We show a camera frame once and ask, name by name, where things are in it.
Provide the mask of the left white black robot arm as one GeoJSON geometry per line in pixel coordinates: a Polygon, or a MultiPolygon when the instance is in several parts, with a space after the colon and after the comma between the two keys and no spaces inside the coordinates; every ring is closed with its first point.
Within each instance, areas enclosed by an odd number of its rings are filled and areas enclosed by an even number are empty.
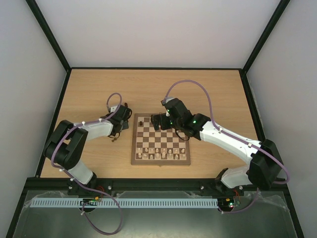
{"type": "Polygon", "coordinates": [[[43,156],[72,179],[94,189],[97,187],[97,176],[81,161],[85,143],[99,137],[116,140],[123,130],[129,128],[131,116],[132,110],[124,104],[108,108],[108,114],[97,121],[73,124],[63,120],[46,142],[43,156]]]}

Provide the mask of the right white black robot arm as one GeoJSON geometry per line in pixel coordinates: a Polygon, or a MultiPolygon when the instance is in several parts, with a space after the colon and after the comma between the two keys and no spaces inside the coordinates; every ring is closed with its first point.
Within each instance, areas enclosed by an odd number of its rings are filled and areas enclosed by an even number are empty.
{"type": "Polygon", "coordinates": [[[164,114],[151,115],[155,130],[175,129],[188,138],[195,138],[217,145],[245,162],[245,166],[223,169],[215,179],[216,189],[227,194],[233,188],[254,185],[270,190],[278,183],[282,159],[276,144],[271,140],[252,140],[226,130],[203,114],[192,114],[178,98],[170,98],[163,104],[164,114]]]}

